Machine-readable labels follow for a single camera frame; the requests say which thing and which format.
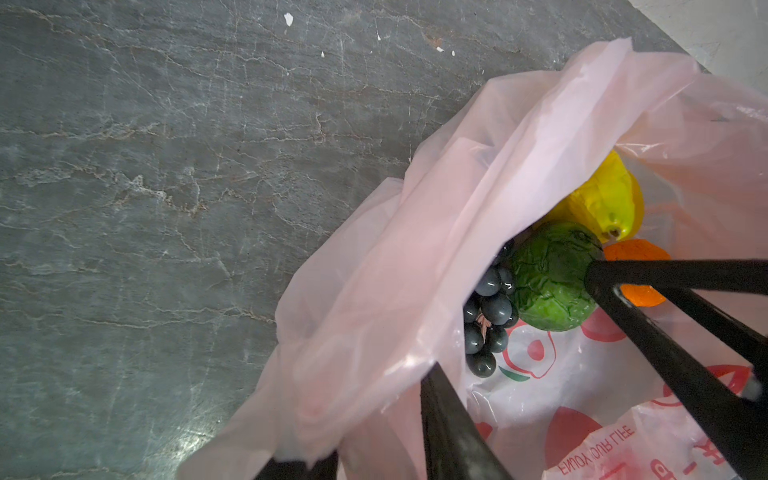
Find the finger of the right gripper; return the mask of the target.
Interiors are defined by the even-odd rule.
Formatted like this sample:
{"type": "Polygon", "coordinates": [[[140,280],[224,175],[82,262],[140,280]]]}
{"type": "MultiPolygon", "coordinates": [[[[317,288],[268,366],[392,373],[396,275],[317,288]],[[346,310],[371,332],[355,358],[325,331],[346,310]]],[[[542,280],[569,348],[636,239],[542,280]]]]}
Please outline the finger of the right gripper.
{"type": "Polygon", "coordinates": [[[635,344],[743,479],[767,476],[767,338],[700,296],[700,291],[766,295],[764,260],[592,262],[585,288],[635,344]],[[741,398],[664,333],[622,293],[648,285],[752,366],[754,394],[741,398]]]}

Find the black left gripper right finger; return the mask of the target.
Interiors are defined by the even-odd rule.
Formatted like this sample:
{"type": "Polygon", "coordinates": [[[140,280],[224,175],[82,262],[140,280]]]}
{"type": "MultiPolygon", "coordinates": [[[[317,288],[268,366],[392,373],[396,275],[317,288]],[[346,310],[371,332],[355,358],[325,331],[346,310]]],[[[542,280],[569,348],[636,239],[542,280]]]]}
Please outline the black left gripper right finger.
{"type": "Polygon", "coordinates": [[[481,437],[440,364],[422,379],[420,402],[429,479],[512,479],[481,437]]]}

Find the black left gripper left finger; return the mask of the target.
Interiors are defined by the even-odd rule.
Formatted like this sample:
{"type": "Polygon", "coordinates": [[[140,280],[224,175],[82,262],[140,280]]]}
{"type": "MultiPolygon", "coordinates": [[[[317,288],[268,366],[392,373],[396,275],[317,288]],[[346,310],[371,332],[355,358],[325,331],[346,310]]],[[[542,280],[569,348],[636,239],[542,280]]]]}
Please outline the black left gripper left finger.
{"type": "Polygon", "coordinates": [[[278,462],[270,459],[255,480],[335,480],[339,466],[338,452],[309,466],[303,461],[278,462]]]}

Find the dark purple grape bunch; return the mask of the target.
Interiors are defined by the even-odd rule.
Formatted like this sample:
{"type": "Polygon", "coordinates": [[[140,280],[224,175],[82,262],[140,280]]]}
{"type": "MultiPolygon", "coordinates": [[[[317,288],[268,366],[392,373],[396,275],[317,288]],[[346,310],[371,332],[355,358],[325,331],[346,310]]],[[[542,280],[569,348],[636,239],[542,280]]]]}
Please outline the dark purple grape bunch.
{"type": "Polygon", "coordinates": [[[515,278],[507,265],[514,246],[515,239],[504,243],[463,305],[465,360],[477,378],[496,371],[496,355],[508,346],[507,330],[519,320],[513,301],[515,278]]]}

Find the pink plastic bag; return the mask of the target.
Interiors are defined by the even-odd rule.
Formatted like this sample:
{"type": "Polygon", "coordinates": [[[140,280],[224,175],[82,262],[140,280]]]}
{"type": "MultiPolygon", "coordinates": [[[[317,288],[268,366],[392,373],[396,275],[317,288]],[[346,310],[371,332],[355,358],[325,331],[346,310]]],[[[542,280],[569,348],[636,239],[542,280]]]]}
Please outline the pink plastic bag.
{"type": "MultiPolygon", "coordinates": [[[[178,477],[255,479],[270,459],[337,451],[337,478],[429,479],[421,381],[440,364],[514,479],[741,478],[595,300],[565,332],[519,318],[490,377],[466,365],[462,309],[481,275],[611,150],[645,203],[628,240],[670,260],[767,263],[764,95],[627,39],[491,79],[297,271],[254,394],[178,477]]],[[[767,338],[767,293],[699,294],[767,338]]],[[[753,396],[751,364],[672,302],[638,308],[753,396]]]]}

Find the orange tangerine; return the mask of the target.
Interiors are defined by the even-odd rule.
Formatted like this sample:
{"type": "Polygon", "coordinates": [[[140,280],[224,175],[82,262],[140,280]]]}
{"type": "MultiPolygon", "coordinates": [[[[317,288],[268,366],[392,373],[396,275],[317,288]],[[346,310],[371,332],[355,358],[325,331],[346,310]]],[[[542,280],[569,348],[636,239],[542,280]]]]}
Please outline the orange tangerine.
{"type": "MultiPolygon", "coordinates": [[[[665,261],[671,256],[662,248],[644,239],[632,239],[617,242],[604,248],[604,256],[608,261],[665,261]]],[[[634,306],[650,308],[661,305],[666,298],[651,286],[625,284],[620,287],[622,295],[634,306]]]]}

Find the green bumpy fruit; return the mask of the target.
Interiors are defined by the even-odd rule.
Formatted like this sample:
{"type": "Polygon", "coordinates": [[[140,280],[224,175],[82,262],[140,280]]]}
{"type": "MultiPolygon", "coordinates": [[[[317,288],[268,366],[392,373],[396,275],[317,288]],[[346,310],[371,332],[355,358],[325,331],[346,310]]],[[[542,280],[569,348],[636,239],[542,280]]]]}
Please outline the green bumpy fruit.
{"type": "Polygon", "coordinates": [[[585,226],[570,221],[540,226],[507,262],[520,320],[549,332],[581,326],[597,308],[585,287],[586,273],[603,258],[600,240],[585,226]]]}

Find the yellow lemon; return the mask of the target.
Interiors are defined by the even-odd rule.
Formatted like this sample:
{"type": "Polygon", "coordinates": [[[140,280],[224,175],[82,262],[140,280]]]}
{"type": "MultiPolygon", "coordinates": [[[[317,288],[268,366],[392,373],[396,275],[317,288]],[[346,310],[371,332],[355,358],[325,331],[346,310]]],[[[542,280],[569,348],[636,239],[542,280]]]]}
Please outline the yellow lemon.
{"type": "Polygon", "coordinates": [[[607,188],[589,180],[561,200],[534,223],[570,221],[587,227],[603,244],[633,238],[644,219],[644,198],[637,179],[629,174],[628,184],[608,183],[607,188]]]}

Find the yellow green banana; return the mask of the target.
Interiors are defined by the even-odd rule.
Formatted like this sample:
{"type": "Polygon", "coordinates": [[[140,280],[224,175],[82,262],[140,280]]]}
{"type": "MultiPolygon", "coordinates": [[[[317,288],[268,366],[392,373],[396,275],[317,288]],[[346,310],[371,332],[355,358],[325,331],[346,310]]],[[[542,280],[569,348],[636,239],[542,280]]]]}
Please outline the yellow green banana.
{"type": "Polygon", "coordinates": [[[635,177],[611,150],[593,175],[566,199],[573,218],[602,243],[634,236],[642,223],[644,203],[635,177]]]}

